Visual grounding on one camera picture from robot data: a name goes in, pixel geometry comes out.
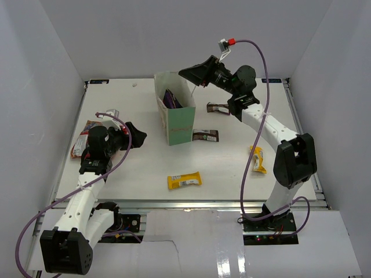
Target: white wall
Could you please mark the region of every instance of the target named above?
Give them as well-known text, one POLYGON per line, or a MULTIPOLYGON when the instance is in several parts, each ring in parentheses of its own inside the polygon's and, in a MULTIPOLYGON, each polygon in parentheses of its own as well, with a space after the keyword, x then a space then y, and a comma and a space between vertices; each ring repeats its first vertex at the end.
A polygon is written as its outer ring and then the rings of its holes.
POLYGON ((371 277, 370 15, 371 1, 335 0, 292 77, 325 196, 340 209, 365 277, 371 277))
MULTIPOLYGON (((332 0, 41 0, 84 80, 152 76, 220 55, 222 39, 261 46, 271 76, 289 77, 332 0)), ((253 46, 234 48, 231 70, 263 69, 253 46)))
POLYGON ((20 277, 16 240, 49 199, 83 82, 39 0, 0 0, 0 35, 0 277, 20 277))

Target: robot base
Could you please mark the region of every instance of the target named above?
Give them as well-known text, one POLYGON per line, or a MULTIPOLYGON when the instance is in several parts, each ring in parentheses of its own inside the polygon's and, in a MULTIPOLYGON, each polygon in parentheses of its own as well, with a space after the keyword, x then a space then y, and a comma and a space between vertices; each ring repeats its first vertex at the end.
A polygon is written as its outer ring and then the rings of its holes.
MULTIPOLYGON (((256 217, 258 214, 248 213, 250 217, 256 217)), ((294 216, 291 212, 283 217, 276 217, 274 222, 263 221, 244 221, 243 230, 251 233, 251 235, 243 236, 243 243, 249 245, 284 245, 284 244, 298 244, 297 235, 285 236, 280 235, 284 232, 295 232, 296 224, 294 216)))

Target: yellow snack bar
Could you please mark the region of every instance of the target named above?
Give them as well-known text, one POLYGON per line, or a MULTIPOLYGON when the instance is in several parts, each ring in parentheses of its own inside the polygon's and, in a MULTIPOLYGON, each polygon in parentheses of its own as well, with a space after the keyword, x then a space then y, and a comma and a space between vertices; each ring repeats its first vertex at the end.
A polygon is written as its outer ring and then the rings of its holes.
POLYGON ((181 188, 187 185, 201 185, 201 176, 199 172, 186 175, 170 175, 168 176, 168 187, 170 190, 181 188))
POLYGON ((254 164, 253 171, 261 172, 261 173, 266 174, 267 171, 263 167, 263 149, 262 148, 255 147, 254 159, 255 159, 255 164, 254 164))

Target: brown snack bar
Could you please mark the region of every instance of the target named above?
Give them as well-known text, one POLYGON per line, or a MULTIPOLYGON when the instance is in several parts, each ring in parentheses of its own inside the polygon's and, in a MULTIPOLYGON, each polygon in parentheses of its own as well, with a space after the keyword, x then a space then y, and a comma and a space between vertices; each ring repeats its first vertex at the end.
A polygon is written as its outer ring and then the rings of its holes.
POLYGON ((213 129, 194 129, 193 141, 195 140, 219 142, 219 131, 213 129))
POLYGON ((225 115, 231 114, 228 104, 208 103, 206 109, 208 112, 218 112, 225 115))

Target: cable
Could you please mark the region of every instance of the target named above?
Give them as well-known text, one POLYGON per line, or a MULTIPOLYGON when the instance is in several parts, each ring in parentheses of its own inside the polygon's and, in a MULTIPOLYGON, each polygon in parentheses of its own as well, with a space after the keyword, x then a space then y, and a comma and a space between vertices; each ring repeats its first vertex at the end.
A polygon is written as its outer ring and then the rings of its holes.
MULTIPOLYGON (((261 123, 260 123, 260 127, 259 127, 259 130, 257 132, 257 136, 255 138, 255 141, 254 141, 254 144, 253 144, 253 148, 251 150, 251 153, 249 155, 249 158, 248 158, 248 162, 246 164, 246 168, 245 168, 245 171, 243 172, 243 176, 242 176, 242 182, 241 182, 241 192, 240 192, 240 196, 239 196, 239 202, 240 202, 240 205, 241 205, 241 211, 242 211, 242 215, 244 218, 246 218, 247 220, 250 220, 250 221, 260 221, 260 220, 264 220, 264 219, 267 219, 269 218, 270 216, 273 216, 274 214, 284 210, 284 209, 287 209, 289 208, 290 206, 287 204, 275 211, 273 211, 272 213, 269 213, 265 216, 262 216, 262 217, 257 217, 257 218, 252 218, 252 217, 249 217, 246 212, 245 212, 245 208, 243 207, 243 191, 245 189, 245 182, 246 182, 246 177, 247 177, 247 174, 248 174, 248 170, 249 170, 249 167, 250 167, 250 164, 251 164, 251 160, 253 158, 253 155, 254 155, 254 151, 255 151, 255 147, 259 141, 259 138, 260 138, 260 135, 261 135, 261 132, 263 131, 263 126, 264 126, 264 123, 265 123, 265 118, 267 117, 267 111, 268 111, 268 107, 269 107, 269 102, 270 102, 270 87, 269 87, 269 76, 268 76, 268 68, 267 68, 267 63, 265 62, 265 58, 264 58, 264 55, 263 55, 263 52, 261 51, 261 49, 258 47, 258 45, 256 43, 254 43, 253 41, 250 41, 248 39, 239 39, 239 40, 236 40, 234 41, 233 39, 230 40, 231 42, 233 42, 232 44, 235 44, 235 43, 239 43, 239 42, 247 42, 247 43, 250 43, 252 44, 253 46, 255 46, 255 48, 257 49, 257 51, 259 52, 260 56, 261 56, 261 59, 263 61, 263 66, 264 66, 264 73, 265 73, 265 78, 267 80, 267 102, 265 104, 265 109, 264 109, 264 115, 263 115, 263 118, 261 120, 261 123)), ((308 222, 308 219, 309 219, 309 214, 310 214, 310 203, 308 201, 307 198, 305 198, 304 196, 300 196, 298 198, 296 198, 295 200, 292 201, 291 204, 294 204, 296 203, 298 200, 300 199, 304 199, 306 202, 307 202, 307 205, 308 205, 308 213, 307 213, 307 218, 305 219, 304 223, 302 224, 302 226, 294 233, 292 234, 289 234, 287 236, 293 236, 293 235, 296 235, 297 233, 299 233, 303 228, 304 226, 307 224, 308 222)))
POLYGON ((268 236, 270 239, 273 239, 274 238, 274 236, 279 236, 277 233, 279 233, 280 231, 281 231, 281 229, 283 229, 283 225, 281 225, 281 228, 276 228, 275 230, 275 232, 274 232, 274 234, 273 235, 270 235, 270 236, 268 236))
POLYGON ((116 232, 116 231, 118 231, 118 230, 120 230, 121 229, 121 227, 122 227, 122 224, 123 224, 123 220, 122 220, 122 218, 121 218, 121 223, 120 223, 120 226, 116 229, 116 230, 110 230, 110 229, 108 229, 108 231, 110 231, 110 232, 116 232))
MULTIPOLYGON (((75 191, 72 191, 71 193, 65 195, 65 197, 59 199, 58 201, 55 201, 54 203, 52 203, 50 206, 47 206, 45 207, 43 210, 41 210, 38 214, 36 214, 34 217, 31 218, 31 220, 28 221, 28 223, 24 226, 24 228, 22 229, 21 233, 19 234, 19 237, 17 239, 17 243, 16 243, 16 251, 15 251, 15 257, 16 257, 16 265, 20 271, 20 273, 22 273, 22 275, 26 278, 32 278, 30 275, 27 274, 26 270, 22 267, 22 264, 20 262, 20 258, 19 258, 19 249, 20 249, 20 245, 21 245, 21 241, 22 241, 22 238, 25 234, 25 232, 27 231, 27 229, 31 226, 31 224, 37 219, 39 218, 43 213, 45 213, 46 211, 50 210, 52 207, 56 206, 57 204, 65 201, 66 199, 68 199, 69 197, 75 195, 76 193, 80 192, 82 190, 82 188, 86 188, 88 186, 91 186, 92 184, 94 184, 95 182, 98 182, 100 181, 101 179, 103 178, 106 178, 109 174, 111 174, 113 171, 115 171, 121 164, 122 162, 126 159, 126 157, 128 156, 128 153, 130 151, 130 148, 132 146, 132 134, 130 133, 130 130, 129 128, 127 127, 127 125, 121 121, 119 118, 115 117, 115 116, 112 116, 110 114, 107 114, 107 113, 95 113, 95 115, 98 117, 99 115, 103 115, 103 116, 107 116, 107 117, 110 117, 110 118, 113 118, 114 120, 116 120, 117 122, 119 122, 120 124, 122 124, 124 126, 124 128, 126 129, 126 131, 128 132, 128 135, 129 135, 129 143, 128 143, 128 148, 125 152, 125 154, 123 155, 122 159, 119 161, 119 163, 117 163, 110 171, 106 172, 104 175, 101 175, 100 177, 96 178, 95 180, 85 184, 84 186, 82 186, 81 188, 78 188, 76 189, 75 191)), ((57 278, 61 276, 61 274, 57 274, 56 276, 53 276, 53 278, 57 278)))
POLYGON ((282 232, 283 232, 283 225, 281 225, 281 228, 279 230, 279 233, 278 233, 277 237, 279 237, 282 234, 282 232))
POLYGON ((193 93, 195 92, 196 87, 197 87, 197 85, 194 86, 194 88, 192 90, 192 93, 191 93, 191 97, 193 97, 193 93))
POLYGON ((139 243, 141 243, 141 239, 135 233, 131 231, 127 231, 127 230, 121 230, 121 231, 112 232, 112 233, 105 233, 104 235, 102 235, 102 237, 115 236, 118 233, 130 233, 133 237, 135 237, 136 240, 138 240, 139 243))

